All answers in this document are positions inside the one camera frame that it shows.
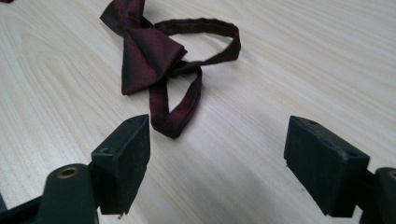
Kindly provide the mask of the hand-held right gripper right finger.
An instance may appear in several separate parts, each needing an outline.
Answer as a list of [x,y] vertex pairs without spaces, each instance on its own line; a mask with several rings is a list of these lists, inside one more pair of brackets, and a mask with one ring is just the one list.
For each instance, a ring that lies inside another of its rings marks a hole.
[[374,212],[370,157],[319,123],[290,117],[284,159],[323,214]]

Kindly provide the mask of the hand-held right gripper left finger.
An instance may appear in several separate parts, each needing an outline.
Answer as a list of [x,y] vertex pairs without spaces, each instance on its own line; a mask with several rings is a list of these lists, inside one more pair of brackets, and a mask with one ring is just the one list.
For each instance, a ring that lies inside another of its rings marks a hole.
[[101,213],[128,214],[149,163],[149,116],[125,120],[91,156],[94,200]]

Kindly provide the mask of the dark red bow tie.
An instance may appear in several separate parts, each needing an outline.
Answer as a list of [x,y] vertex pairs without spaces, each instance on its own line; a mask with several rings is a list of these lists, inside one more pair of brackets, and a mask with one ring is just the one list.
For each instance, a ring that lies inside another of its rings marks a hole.
[[[154,130],[176,139],[187,126],[201,98],[202,67],[234,61],[241,49],[239,29],[215,19],[161,21],[155,24],[144,16],[145,0],[112,0],[101,15],[101,21],[123,38],[121,93],[130,95],[149,89],[151,125]],[[214,34],[231,38],[231,43],[214,56],[185,62],[183,45],[171,38],[177,34]],[[167,79],[194,73],[181,102],[169,108]]]

